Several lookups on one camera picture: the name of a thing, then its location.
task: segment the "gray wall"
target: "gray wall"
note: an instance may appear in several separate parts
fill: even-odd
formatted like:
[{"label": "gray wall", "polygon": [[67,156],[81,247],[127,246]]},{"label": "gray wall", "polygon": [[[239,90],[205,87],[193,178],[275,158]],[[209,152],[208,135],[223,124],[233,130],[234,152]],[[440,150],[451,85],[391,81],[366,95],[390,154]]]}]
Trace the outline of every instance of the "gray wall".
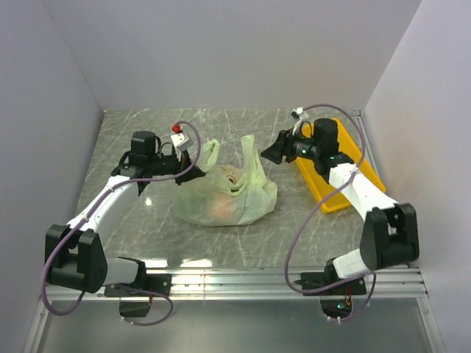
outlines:
[{"label": "gray wall", "polygon": [[102,113],[39,1],[0,1],[0,48],[0,351],[15,353],[45,231],[75,211]]},{"label": "gray wall", "polygon": [[420,0],[43,0],[103,108],[364,107]]},{"label": "gray wall", "polygon": [[424,0],[366,106],[381,176],[417,209],[420,266],[448,352],[471,337],[471,3]]}]

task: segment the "plastic bag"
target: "plastic bag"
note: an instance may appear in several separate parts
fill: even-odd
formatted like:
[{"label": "plastic bag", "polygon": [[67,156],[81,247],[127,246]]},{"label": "plastic bag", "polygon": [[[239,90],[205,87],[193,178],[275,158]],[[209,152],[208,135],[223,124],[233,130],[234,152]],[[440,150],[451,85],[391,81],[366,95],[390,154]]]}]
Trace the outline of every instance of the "plastic bag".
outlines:
[{"label": "plastic bag", "polygon": [[216,165],[219,142],[211,140],[201,150],[198,167],[206,176],[175,185],[177,217],[202,226],[251,224],[273,211],[277,186],[263,171],[253,135],[241,139],[244,169]]}]

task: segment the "marble table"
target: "marble table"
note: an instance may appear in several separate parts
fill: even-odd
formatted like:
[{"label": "marble table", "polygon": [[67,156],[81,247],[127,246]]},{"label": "marble table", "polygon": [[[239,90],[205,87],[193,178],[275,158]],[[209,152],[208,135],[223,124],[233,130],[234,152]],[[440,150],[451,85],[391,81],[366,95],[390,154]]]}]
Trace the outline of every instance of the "marble table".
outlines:
[{"label": "marble table", "polygon": [[[310,113],[337,117],[353,139],[353,125],[332,110]],[[149,130],[168,139],[179,119],[192,122],[202,142],[221,143],[220,164],[243,166],[240,137],[254,134],[259,151],[294,123],[289,109],[142,109],[108,110],[96,142],[77,212],[103,188],[120,156],[130,148],[133,132]],[[105,242],[107,257],[134,257],[157,267],[217,268],[282,266],[289,244],[315,201],[295,163],[274,165],[262,160],[268,178],[278,185],[275,210],[242,227],[199,227],[181,221],[172,208],[170,182],[148,185]],[[363,222],[353,208],[316,214],[306,227],[291,259],[292,265],[324,265],[358,247]]]}]

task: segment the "purple cable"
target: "purple cable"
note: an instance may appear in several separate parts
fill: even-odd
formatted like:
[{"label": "purple cable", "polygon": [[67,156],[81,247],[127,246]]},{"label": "purple cable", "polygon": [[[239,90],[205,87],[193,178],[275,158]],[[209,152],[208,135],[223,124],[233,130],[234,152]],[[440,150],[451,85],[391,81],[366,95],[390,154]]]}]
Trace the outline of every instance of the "purple cable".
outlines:
[{"label": "purple cable", "polygon": [[[334,109],[334,110],[338,110],[340,113],[342,113],[343,115],[345,115],[349,120],[350,122],[353,124],[353,126],[356,128],[356,130],[358,131],[358,134],[360,135],[360,142],[361,142],[361,158],[360,160],[358,161],[357,165],[356,165],[356,169],[359,169],[360,168],[360,165],[363,163],[364,159],[365,159],[365,151],[366,151],[366,139],[364,137],[364,134],[363,134],[363,131],[361,130],[360,126],[356,123],[356,121],[350,116],[349,113],[347,113],[345,110],[343,110],[342,108],[340,107],[337,107],[335,105],[332,105],[332,104],[313,104],[313,105],[310,105],[306,108],[304,108],[304,111],[307,111],[307,110],[310,110],[310,109],[313,109],[313,108],[319,108],[319,107],[327,107],[327,108],[331,108],[331,109]],[[357,171],[354,171],[352,172],[352,175],[350,176],[350,178],[347,180],[347,182],[345,182],[340,188],[337,188],[335,189],[332,193],[330,193],[329,195],[327,195],[326,197],[324,197],[316,206],[315,208],[313,208],[313,210],[311,211],[311,213],[309,213],[308,217],[304,220],[304,222],[302,223],[301,227],[298,229],[296,235],[294,236],[294,239],[293,239],[293,242],[291,243],[290,247],[289,247],[289,250],[288,250],[288,254],[286,255],[286,260],[285,260],[285,267],[284,267],[284,272],[285,272],[285,281],[286,281],[286,284],[290,287],[290,289],[294,290],[295,292],[298,292],[298,293],[301,293],[301,294],[315,294],[315,293],[319,293],[319,292],[323,292],[325,290],[329,290],[331,288],[335,288],[335,287],[338,287],[340,285],[343,285],[347,282],[350,282],[352,281],[353,279],[358,279],[358,278],[362,278],[364,275],[363,274],[359,274],[359,275],[356,275],[356,276],[353,276],[353,277],[350,277],[350,278],[346,278],[346,279],[342,279],[338,282],[335,282],[335,283],[332,283],[330,285],[326,285],[324,287],[320,287],[320,288],[316,288],[316,289],[310,289],[310,290],[303,290],[303,289],[300,289],[300,288],[296,288],[294,286],[294,284],[289,280],[289,275],[288,275],[288,269],[289,269],[289,261],[291,260],[291,256],[293,255],[293,251],[294,251],[294,247],[296,246],[298,240],[301,238],[301,234],[302,234],[302,231],[304,230],[304,228],[306,228],[308,222],[311,220],[312,216],[317,212],[317,210],[322,206],[322,204],[324,204],[325,202],[329,201],[330,199],[332,199],[335,195],[337,195],[338,193],[340,193],[342,190],[344,190],[345,188],[347,188],[350,184],[352,184],[353,180],[355,179],[355,175],[356,175]],[[375,284],[376,284],[376,275],[373,274],[373,284],[372,284],[372,287],[371,287],[371,291],[369,292],[369,295],[368,297],[366,298],[364,304],[360,307],[360,309],[355,312],[353,315],[350,315],[349,318],[352,318],[352,317],[355,317],[356,315],[358,315],[365,307],[366,305],[368,304],[369,300],[371,299],[372,297],[372,294],[373,294],[373,290],[375,289]]]},{"label": "purple cable", "polygon": [[[85,295],[85,291],[84,292],[81,292],[81,294],[79,295],[77,301],[75,302],[75,304],[70,308],[70,309],[67,309],[65,311],[59,311],[57,309],[55,309],[54,307],[52,307],[51,303],[49,303],[48,299],[47,299],[47,292],[46,292],[46,280],[47,280],[47,275],[48,275],[48,272],[49,272],[49,269],[51,267],[51,264],[52,264],[52,261],[54,260],[54,258],[57,256],[57,254],[59,253],[59,251],[62,249],[62,247],[67,243],[67,241],[71,238],[71,236],[78,230],[80,229],[86,222],[86,218],[89,218],[91,217],[91,215],[93,215],[93,213],[98,209],[99,205],[108,197],[108,195],[110,195],[115,189],[117,188],[120,188],[121,186],[123,185],[126,185],[126,184],[130,184],[132,182],[165,182],[166,180],[172,180],[172,179],[176,179],[178,177],[181,177],[185,174],[187,174],[195,165],[196,165],[196,162],[198,161],[199,159],[199,154],[201,153],[201,138],[199,137],[199,134],[198,134],[198,130],[196,130],[196,127],[190,123],[189,121],[184,121],[184,120],[181,120],[181,121],[177,121],[175,124],[185,124],[187,125],[190,129],[193,130],[193,133],[195,134],[196,136],[196,156],[195,158],[193,159],[193,161],[191,162],[191,164],[189,165],[188,168],[186,168],[184,171],[181,171],[180,173],[178,174],[175,174],[175,175],[170,175],[170,176],[164,176],[162,178],[141,178],[141,179],[129,179],[129,180],[126,180],[124,182],[120,182],[116,185],[114,185],[113,189],[108,189],[106,190],[95,202],[95,204],[90,208],[90,210],[88,211],[88,213],[85,215],[84,219],[82,219],[73,229],[70,230],[70,232],[68,232],[65,237],[57,244],[57,246],[54,248],[54,250],[52,251],[52,253],[49,255],[49,257],[47,258],[46,260],[46,263],[44,264],[44,267],[43,267],[43,272],[41,274],[41,288],[40,288],[40,294],[41,294],[41,300],[44,304],[44,306],[46,307],[46,309],[54,314],[54,315],[58,315],[58,316],[64,316],[64,315],[68,315],[70,313],[72,313],[80,304],[80,302],[82,301],[82,298],[83,296]],[[163,320],[167,319],[170,315],[170,313],[172,312],[173,310],[173,303],[171,303],[171,299],[169,297],[166,297],[166,296],[162,296],[161,294],[159,293],[154,293],[154,292],[147,292],[145,291],[145,294],[148,294],[148,295],[153,295],[153,296],[160,296],[162,298],[164,298],[165,300],[169,301],[170,302],[170,311],[167,315],[165,315],[162,319],[160,319],[159,321],[156,321],[154,324],[159,324],[160,322],[162,322]]]},{"label": "purple cable", "polygon": [[157,325],[157,324],[160,324],[161,322],[165,321],[167,318],[169,318],[169,316],[171,315],[171,312],[174,311],[174,302],[168,296],[166,296],[165,294],[151,292],[150,290],[134,289],[134,288],[131,288],[131,287],[127,287],[126,285],[122,285],[122,284],[119,284],[118,286],[120,288],[123,288],[124,290],[127,290],[128,292],[136,292],[136,293],[139,293],[139,294],[144,294],[146,296],[158,296],[159,298],[164,298],[170,304],[170,309],[167,312],[167,314],[165,314],[164,317],[159,318],[156,321],[137,322],[137,321],[133,321],[129,318],[123,318],[124,321],[129,322],[131,325],[134,325],[134,326],[153,326],[153,325]]}]

